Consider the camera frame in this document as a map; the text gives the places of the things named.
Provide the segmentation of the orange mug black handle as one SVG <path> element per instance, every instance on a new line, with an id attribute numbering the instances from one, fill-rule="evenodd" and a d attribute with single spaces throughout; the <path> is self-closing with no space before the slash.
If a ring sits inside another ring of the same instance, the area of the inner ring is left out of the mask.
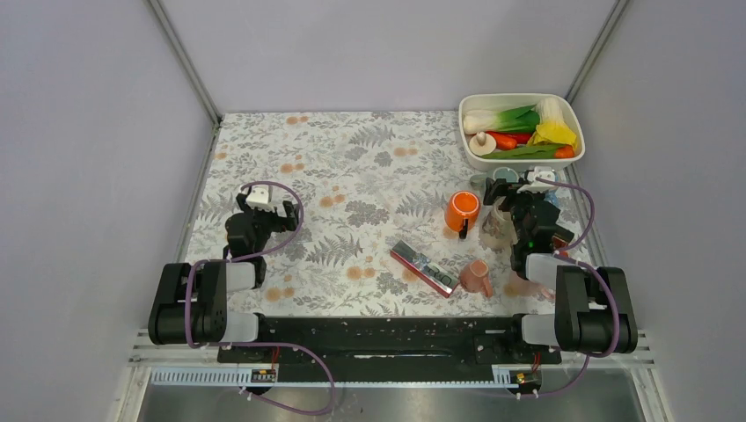
<path id="1" fill-rule="evenodd" d="M 460 240 L 466 239 L 479 217 L 480 199 L 475 193 L 458 191 L 450 196 L 444 212 L 446 226 L 457 232 Z"/>

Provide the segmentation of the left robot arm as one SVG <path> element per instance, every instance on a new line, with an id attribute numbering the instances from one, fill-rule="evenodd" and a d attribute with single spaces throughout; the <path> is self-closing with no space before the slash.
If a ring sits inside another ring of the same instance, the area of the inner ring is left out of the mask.
<path id="1" fill-rule="evenodd" d="M 229 294 L 264 284 L 265 247 L 272 235 L 296 234 L 302 224 L 301 204 L 285 200 L 277 207 L 269 202 L 270 197 L 263 186 L 257 193 L 237 196 L 239 211 L 224 224 L 227 244 L 222 258 L 164 266 L 148 320 L 152 343 L 239 343 L 239 350 L 250 360 L 270 355 L 273 339 L 260 329 L 260 316 L 228 309 Z"/>

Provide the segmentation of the salmon pink mug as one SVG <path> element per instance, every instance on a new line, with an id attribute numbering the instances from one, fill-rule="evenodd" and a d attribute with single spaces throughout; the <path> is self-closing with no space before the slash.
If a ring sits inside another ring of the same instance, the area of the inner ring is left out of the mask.
<path id="1" fill-rule="evenodd" d="M 476 259 L 467 264 L 458 276 L 459 284 L 470 293 L 483 294 L 486 298 L 494 295 L 494 289 L 489 279 L 489 266 L 482 259 Z"/>

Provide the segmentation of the cream patterned mug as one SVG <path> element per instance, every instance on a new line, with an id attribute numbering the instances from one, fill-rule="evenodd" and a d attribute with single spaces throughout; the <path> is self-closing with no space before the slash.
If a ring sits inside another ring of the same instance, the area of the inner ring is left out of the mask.
<path id="1" fill-rule="evenodd" d="M 501 211 L 496 205 L 490 206 L 479 232 L 481 243 L 490 250 L 503 251 L 513 245 L 514 237 L 510 213 Z"/>

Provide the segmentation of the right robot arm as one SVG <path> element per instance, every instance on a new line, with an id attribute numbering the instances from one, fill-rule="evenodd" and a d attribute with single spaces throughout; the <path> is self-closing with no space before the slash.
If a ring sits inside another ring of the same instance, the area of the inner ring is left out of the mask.
<path id="1" fill-rule="evenodd" d="M 602 358 L 631 353 L 638 341 L 625 273 L 568 257 L 583 236 L 559 223 L 560 210 L 546 195 L 561 183 L 526 175 L 515 181 L 488 178 L 483 202 L 506 212 L 515 232 L 510 265 L 517 278 L 551 289 L 551 314 L 515 317 L 516 331 L 504 339 L 506 354 L 525 362 L 539 346 Z"/>

